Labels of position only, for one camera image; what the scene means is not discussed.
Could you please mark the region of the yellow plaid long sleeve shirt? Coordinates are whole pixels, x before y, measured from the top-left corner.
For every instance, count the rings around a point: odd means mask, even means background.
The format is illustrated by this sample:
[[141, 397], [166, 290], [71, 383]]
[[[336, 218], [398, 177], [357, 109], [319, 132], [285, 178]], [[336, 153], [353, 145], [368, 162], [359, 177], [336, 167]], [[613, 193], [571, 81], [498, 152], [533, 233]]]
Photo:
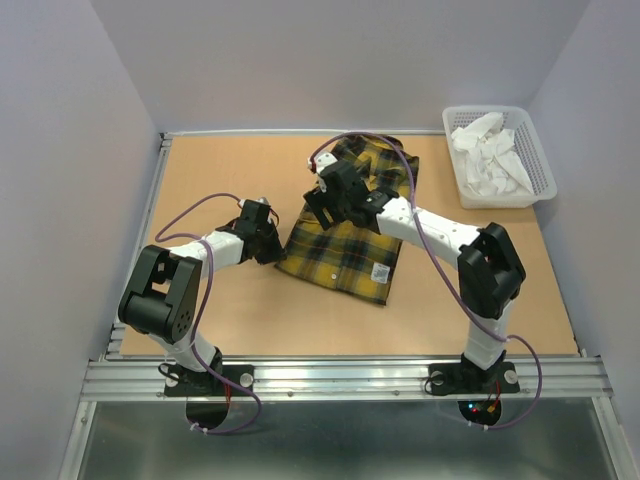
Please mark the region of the yellow plaid long sleeve shirt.
[[[367, 187], [388, 187], [408, 197], [406, 165], [395, 151], [400, 140], [350, 136], [336, 142], [331, 154], [352, 164]], [[304, 206], [287, 240], [286, 257], [275, 268], [319, 287], [384, 306], [402, 242], [345, 221], [325, 231]]]

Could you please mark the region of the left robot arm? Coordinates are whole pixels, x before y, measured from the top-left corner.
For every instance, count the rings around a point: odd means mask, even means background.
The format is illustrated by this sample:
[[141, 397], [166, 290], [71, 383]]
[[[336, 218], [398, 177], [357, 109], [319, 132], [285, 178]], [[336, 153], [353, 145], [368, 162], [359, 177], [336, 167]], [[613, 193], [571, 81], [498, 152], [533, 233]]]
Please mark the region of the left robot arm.
[[118, 305], [120, 322], [147, 335], [173, 358], [159, 367], [165, 394], [174, 397], [223, 395], [222, 354], [195, 326], [203, 278], [217, 270], [254, 260], [260, 265], [284, 257], [277, 215], [264, 198], [240, 200], [240, 214], [189, 243], [169, 249], [159, 245], [163, 232], [139, 253]]

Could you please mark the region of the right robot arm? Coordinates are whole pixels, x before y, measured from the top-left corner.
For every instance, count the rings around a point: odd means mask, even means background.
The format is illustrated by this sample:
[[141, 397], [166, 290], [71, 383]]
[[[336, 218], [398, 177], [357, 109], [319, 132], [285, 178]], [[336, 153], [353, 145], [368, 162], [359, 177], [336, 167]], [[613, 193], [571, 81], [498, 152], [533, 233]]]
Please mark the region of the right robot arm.
[[349, 221], [423, 248], [437, 270], [442, 261], [455, 268], [458, 286], [447, 277], [443, 281], [471, 321], [460, 378], [472, 390], [491, 384], [504, 357], [512, 304], [526, 278], [504, 227], [461, 224], [418, 207], [410, 167], [406, 196], [385, 186], [371, 190], [353, 164], [330, 153], [310, 159], [308, 168], [317, 186], [304, 199], [323, 229]]

